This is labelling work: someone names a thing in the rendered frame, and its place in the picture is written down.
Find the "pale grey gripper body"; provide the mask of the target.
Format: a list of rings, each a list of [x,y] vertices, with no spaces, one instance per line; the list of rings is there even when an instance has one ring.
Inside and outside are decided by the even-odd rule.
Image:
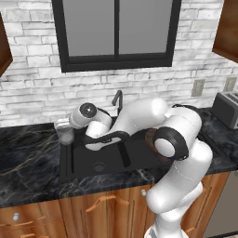
[[[54,123],[54,127],[56,130],[70,130],[72,129],[72,125],[70,124],[70,120],[68,118],[58,119]]]

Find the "clear glass cup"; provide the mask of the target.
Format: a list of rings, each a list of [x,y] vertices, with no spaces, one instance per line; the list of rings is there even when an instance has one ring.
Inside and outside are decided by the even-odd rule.
[[[73,128],[71,126],[60,126],[57,128],[59,142],[63,145],[69,145],[74,141]]]

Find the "black double basin sink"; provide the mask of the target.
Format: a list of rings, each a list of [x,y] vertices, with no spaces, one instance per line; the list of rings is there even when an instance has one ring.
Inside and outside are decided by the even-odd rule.
[[[142,130],[125,142],[118,142],[91,151],[83,144],[86,129],[74,130],[74,142],[60,145],[59,180],[82,179],[85,177],[117,174],[121,172],[155,169],[168,169],[172,161],[154,152],[146,143],[148,130]]]

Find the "black sink tap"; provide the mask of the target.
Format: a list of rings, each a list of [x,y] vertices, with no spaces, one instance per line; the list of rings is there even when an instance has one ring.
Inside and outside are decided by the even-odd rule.
[[[117,113],[120,113],[120,111],[123,109],[123,92],[121,90],[118,90],[112,100],[112,105],[115,106],[116,103],[118,103],[118,109]]]

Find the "brown bowl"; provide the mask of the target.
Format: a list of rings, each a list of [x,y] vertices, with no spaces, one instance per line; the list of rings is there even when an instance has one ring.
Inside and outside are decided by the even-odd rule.
[[[145,143],[149,150],[153,153],[153,155],[162,163],[172,164],[173,161],[170,159],[165,158],[163,155],[161,155],[154,147],[152,143],[153,136],[156,132],[155,128],[150,128],[146,134],[145,134]]]

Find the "black framed window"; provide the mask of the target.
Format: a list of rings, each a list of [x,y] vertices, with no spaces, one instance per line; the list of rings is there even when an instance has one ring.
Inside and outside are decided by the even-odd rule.
[[[182,0],[51,0],[64,73],[172,65]]]

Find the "brown wooden drawer front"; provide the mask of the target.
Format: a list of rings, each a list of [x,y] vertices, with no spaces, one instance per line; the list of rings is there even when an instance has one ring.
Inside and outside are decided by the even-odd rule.
[[[13,216],[15,213],[20,214],[20,219],[18,221],[13,220]],[[53,200],[42,203],[0,208],[0,223],[2,224],[22,223],[28,222],[30,220],[33,220],[33,223],[30,225],[0,228],[0,231],[16,230],[27,226],[36,226],[53,223],[56,221],[62,221],[60,202],[58,200]]]

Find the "brown wooden cupboard door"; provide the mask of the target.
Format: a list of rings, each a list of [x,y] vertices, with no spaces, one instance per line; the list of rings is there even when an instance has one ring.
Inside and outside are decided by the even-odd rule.
[[[108,238],[144,238],[155,215],[147,207],[146,197],[141,195],[141,190],[147,192],[151,187],[144,185],[107,192],[107,195],[116,195],[129,202],[129,205],[121,205],[114,199],[107,201]]]
[[[181,221],[181,228],[186,231],[191,227],[195,230],[186,233],[189,238],[203,238],[206,226],[224,188],[229,172],[204,176],[203,192],[191,204]]]
[[[68,238],[107,238],[106,200],[86,212],[105,192],[59,200]]]

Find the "grey toaster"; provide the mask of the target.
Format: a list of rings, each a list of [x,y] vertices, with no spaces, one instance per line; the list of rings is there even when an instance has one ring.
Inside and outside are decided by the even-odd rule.
[[[217,93],[211,112],[228,128],[238,129],[238,92]]]

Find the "grey dishwasher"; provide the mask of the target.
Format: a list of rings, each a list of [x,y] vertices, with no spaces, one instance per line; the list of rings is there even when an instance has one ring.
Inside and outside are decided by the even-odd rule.
[[[230,173],[203,238],[238,238],[238,171]]]

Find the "brown wooden wall cupboard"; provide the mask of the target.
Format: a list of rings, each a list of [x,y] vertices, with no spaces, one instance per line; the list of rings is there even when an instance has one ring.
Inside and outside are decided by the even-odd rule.
[[[238,0],[224,0],[212,51],[238,63]]]
[[[5,25],[0,13],[0,77],[13,61]]]

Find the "grey wall socket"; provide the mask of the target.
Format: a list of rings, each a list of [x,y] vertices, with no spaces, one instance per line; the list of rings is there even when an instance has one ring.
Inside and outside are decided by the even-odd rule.
[[[193,82],[192,96],[193,97],[200,97],[203,93],[204,85],[205,85],[205,80],[204,79],[196,79]]]
[[[233,91],[237,78],[236,77],[228,77],[225,82],[225,86],[223,88],[224,92]]]

